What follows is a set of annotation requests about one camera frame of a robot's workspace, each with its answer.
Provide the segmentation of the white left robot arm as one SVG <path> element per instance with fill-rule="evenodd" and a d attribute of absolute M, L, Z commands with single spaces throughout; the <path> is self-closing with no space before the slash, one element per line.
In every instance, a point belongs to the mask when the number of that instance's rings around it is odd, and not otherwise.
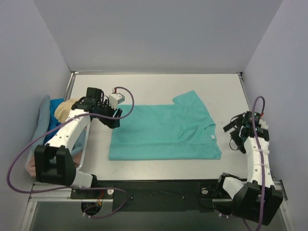
<path fill-rule="evenodd" d="M 118 105 L 124 100 L 124 95 L 116 90 L 105 97 L 101 89 L 88 88 L 86 96 L 72 104 L 65 125 L 45 145 L 34 149 L 37 181 L 82 188 L 87 198 L 96 197 L 99 186 L 95 176 L 77 170 L 71 152 L 94 118 L 111 129 L 119 127 L 122 110 Z"/>

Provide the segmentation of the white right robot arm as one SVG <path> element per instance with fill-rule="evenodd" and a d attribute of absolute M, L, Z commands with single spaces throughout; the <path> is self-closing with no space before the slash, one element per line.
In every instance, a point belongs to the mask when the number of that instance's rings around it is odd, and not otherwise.
<path fill-rule="evenodd" d="M 239 217 L 269 225 L 278 211 L 283 193 L 276 189 L 269 164 L 269 131 L 260 113 L 247 111 L 234 116 L 223 130 L 229 131 L 237 149 L 247 156 L 247 179 L 222 173 L 215 184 L 220 197 L 231 201 L 215 204 L 219 216 Z"/>

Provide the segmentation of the teal t shirt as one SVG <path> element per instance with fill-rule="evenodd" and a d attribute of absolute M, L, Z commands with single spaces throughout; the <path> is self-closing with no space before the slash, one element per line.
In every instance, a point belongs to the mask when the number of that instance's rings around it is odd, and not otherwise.
<path fill-rule="evenodd" d="M 128 160 L 219 160 L 216 124 L 195 91 L 172 104 L 123 105 L 131 114 L 112 131 L 108 158 Z"/>

